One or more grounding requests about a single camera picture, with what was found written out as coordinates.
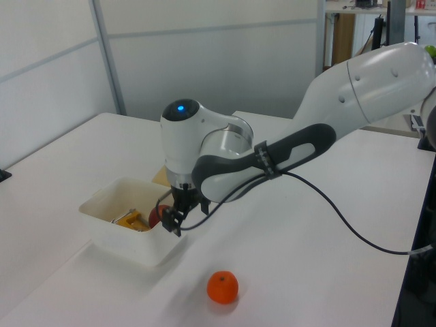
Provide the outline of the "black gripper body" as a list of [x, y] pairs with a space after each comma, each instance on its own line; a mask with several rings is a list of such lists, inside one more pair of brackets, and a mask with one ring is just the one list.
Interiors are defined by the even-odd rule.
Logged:
[[171, 186], [173, 207], [182, 213], [188, 213], [194, 209], [201, 200], [200, 194], [190, 183], [180, 184], [178, 187]]

